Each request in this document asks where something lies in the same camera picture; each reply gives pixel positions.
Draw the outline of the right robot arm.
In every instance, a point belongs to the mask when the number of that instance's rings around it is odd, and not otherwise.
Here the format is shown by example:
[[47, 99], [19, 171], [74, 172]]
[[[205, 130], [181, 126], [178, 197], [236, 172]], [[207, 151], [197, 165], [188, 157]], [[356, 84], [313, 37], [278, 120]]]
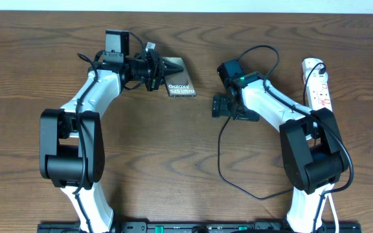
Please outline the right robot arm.
[[294, 102], [259, 72], [218, 74], [226, 94], [214, 96], [212, 116], [264, 118], [279, 132], [284, 171], [293, 185], [286, 221], [294, 232], [318, 231], [325, 200], [346, 190], [354, 178], [352, 158], [333, 112]]

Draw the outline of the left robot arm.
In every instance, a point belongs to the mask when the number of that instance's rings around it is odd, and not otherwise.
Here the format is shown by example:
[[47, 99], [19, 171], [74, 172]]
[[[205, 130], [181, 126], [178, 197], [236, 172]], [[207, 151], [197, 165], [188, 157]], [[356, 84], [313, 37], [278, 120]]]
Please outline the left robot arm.
[[94, 59], [78, 57], [90, 64], [86, 83], [61, 108], [45, 109], [40, 116], [40, 173], [72, 202], [80, 219], [77, 232], [118, 232], [100, 182], [105, 167], [101, 119], [129, 81], [153, 91], [187, 68], [182, 58], [162, 57], [154, 49], [135, 58], [114, 50], [101, 50]]

